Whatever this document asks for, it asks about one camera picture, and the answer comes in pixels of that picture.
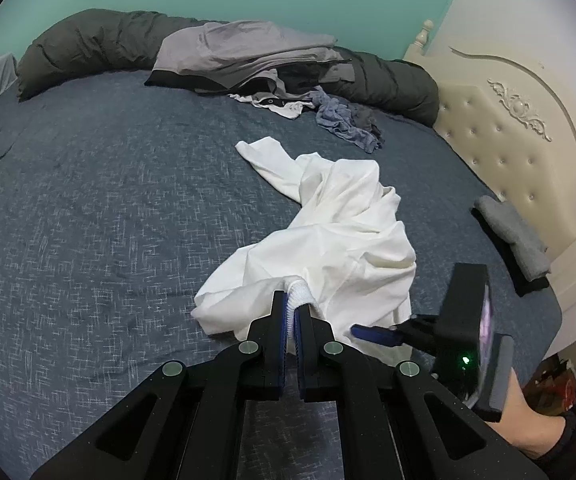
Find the person's right hand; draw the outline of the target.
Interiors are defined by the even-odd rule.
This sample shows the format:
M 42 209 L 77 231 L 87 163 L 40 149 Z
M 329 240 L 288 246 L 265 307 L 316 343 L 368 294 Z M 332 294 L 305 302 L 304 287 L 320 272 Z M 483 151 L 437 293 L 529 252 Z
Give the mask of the person's right hand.
M 533 411 L 511 368 L 502 418 L 488 426 L 531 460 L 537 460 L 557 444 L 565 432 L 566 420 Z

